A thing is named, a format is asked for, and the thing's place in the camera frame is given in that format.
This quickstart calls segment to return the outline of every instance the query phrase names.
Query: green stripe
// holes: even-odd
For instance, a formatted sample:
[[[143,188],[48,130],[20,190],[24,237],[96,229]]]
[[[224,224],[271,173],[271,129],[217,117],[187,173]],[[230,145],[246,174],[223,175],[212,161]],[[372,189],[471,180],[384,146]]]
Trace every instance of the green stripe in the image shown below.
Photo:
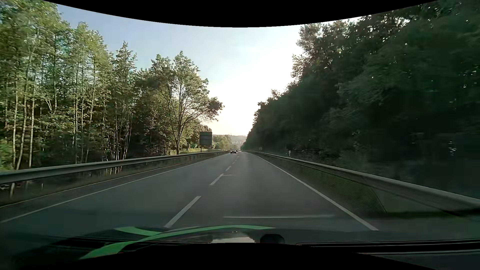
[[[214,226],[214,227],[189,229],[189,230],[184,230],[184,231],[179,231],[179,232],[171,232],[171,233],[159,233],[159,234],[152,235],[152,236],[149,236],[149,237],[137,240],[137,241],[127,241],[127,242],[109,244],[109,245],[103,246],[101,248],[97,248],[97,249],[94,249],[94,250],[90,251],[89,253],[87,253],[86,255],[81,257],[80,259],[117,254],[124,247],[126,247],[130,244],[138,243],[138,242],[150,241],[150,240],[155,240],[155,239],[159,239],[159,238],[166,238],[166,237],[170,237],[170,236],[176,236],[176,235],[182,235],[182,234],[188,234],[188,233],[198,233],[198,232],[205,232],[205,231],[212,231],[212,230],[219,230],[219,229],[228,229],[228,228],[253,229],[253,230],[274,229],[273,227],[264,227],[264,226],[255,226],[255,225],[225,225],[225,226]]]
[[[115,228],[115,230],[124,232],[124,233],[134,233],[134,234],[146,235],[146,236],[152,236],[155,234],[162,233],[162,232],[143,230],[135,227],[121,227],[121,228]]]

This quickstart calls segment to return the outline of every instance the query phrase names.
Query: tree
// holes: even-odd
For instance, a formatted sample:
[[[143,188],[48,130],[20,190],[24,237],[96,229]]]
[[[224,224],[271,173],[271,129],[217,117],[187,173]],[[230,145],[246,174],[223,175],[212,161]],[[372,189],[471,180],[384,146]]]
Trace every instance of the tree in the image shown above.
[[[151,72],[157,79],[158,91],[167,106],[168,122],[176,143],[177,154],[186,126],[193,120],[215,120],[223,109],[217,98],[209,98],[207,79],[199,69],[180,52],[173,61],[157,55]]]

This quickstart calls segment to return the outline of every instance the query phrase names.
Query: sign post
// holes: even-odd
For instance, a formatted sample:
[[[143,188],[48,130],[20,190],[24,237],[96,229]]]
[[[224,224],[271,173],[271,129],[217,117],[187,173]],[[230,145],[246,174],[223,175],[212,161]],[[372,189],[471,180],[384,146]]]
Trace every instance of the sign post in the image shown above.
[[[200,152],[202,152],[202,146],[211,147],[213,142],[213,133],[211,131],[200,132]]]

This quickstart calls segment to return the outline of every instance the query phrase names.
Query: car hood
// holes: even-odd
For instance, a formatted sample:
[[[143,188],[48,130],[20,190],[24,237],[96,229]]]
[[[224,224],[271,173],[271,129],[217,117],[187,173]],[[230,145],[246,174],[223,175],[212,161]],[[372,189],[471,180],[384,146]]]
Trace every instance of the car hood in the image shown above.
[[[79,259],[135,251],[150,245],[215,243],[259,243],[265,234],[278,234],[285,244],[340,243],[421,240],[420,235],[379,231],[331,232],[310,229],[281,229],[257,225],[219,225],[180,229],[121,227],[68,239],[52,239],[51,244],[14,256],[15,265],[36,267]]]

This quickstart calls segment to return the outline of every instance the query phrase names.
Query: black border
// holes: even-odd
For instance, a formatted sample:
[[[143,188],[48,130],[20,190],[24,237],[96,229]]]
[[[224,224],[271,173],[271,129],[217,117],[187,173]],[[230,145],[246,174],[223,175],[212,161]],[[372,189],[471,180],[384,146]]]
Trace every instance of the black border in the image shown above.
[[[50,1],[92,12],[177,25],[265,27],[303,25],[355,18],[431,1],[173,2]]]

